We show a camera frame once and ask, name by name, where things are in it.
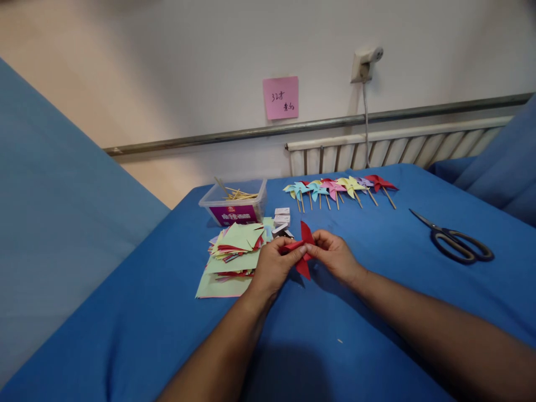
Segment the plastic container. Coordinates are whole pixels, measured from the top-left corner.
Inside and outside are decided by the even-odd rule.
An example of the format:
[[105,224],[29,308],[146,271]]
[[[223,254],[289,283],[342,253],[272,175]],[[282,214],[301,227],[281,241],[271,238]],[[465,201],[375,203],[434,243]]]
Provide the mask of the plastic container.
[[218,184],[214,184],[199,201],[199,206],[206,208],[220,226],[230,226],[235,222],[240,224],[262,223],[268,199],[266,179],[239,181],[224,185],[245,193],[258,194],[258,196],[244,200],[225,200],[223,198],[227,194]]

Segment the red paper pinwheel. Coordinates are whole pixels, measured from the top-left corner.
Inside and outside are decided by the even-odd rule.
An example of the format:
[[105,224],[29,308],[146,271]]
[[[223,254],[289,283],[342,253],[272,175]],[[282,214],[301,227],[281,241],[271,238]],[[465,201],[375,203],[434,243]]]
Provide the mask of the red paper pinwheel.
[[387,195],[387,198],[389,198],[389,202],[391,203],[393,208],[396,209],[396,205],[391,199],[391,197],[389,196],[387,189],[390,188],[391,190],[398,190],[398,188],[396,188],[393,184],[389,183],[387,180],[382,179],[378,175],[365,176],[365,179],[370,180],[371,182],[374,183],[375,192],[378,192],[380,191],[381,188],[383,188],[385,195]]
[[[307,226],[307,224],[302,221],[301,228],[301,241],[283,246],[279,249],[280,254],[287,254],[292,250],[302,247],[305,243],[309,243],[312,245],[314,244],[313,235],[311,234],[311,229],[309,229],[309,226]],[[296,271],[305,276],[308,280],[311,280],[311,275],[309,273],[309,266],[307,265],[307,261],[309,261],[311,258],[312,257],[309,254],[305,253],[305,255],[296,264]]]
[[365,176],[365,179],[370,180],[374,183],[375,192],[380,191],[380,188],[382,187],[398,190],[398,188],[396,188],[393,184],[389,183],[387,180],[382,179],[378,175]]

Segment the stack of paper squares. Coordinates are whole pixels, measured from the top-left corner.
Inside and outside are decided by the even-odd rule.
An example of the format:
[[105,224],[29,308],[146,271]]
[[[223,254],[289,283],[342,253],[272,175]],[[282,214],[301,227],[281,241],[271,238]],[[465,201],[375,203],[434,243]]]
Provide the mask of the stack of paper squares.
[[195,297],[242,295],[253,277],[261,246],[271,240],[273,225],[271,218],[265,218],[262,224],[235,223],[211,239],[210,258]]

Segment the small white box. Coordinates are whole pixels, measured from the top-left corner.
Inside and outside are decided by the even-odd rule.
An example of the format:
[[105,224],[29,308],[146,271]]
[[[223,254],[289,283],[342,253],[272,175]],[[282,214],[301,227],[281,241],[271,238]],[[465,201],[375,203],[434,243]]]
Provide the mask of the small white box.
[[276,215],[274,218],[274,224],[281,225],[283,223],[290,224],[290,215]]
[[274,215],[290,215],[290,208],[276,208]]

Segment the metal rail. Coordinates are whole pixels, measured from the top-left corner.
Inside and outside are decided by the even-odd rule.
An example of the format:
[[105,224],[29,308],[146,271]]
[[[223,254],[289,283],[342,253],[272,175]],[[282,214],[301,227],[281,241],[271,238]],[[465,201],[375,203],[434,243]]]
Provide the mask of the metal rail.
[[[394,120],[439,116],[442,114],[474,112],[486,109],[520,106],[525,104],[532,95],[533,93],[524,93],[498,98],[469,100],[466,102],[445,103],[435,106],[423,106],[411,109],[369,113],[368,122],[379,123]],[[162,151],[166,149],[184,148],[195,145],[246,140],[249,138],[271,137],[306,131],[326,130],[329,128],[359,126],[362,124],[365,124],[365,116],[363,114],[357,114],[355,116],[313,120],[281,126],[258,127],[247,130],[236,130],[216,134],[205,134],[193,137],[172,138],[170,140],[122,145],[104,148],[103,150],[110,156],[141,154],[143,152]]]

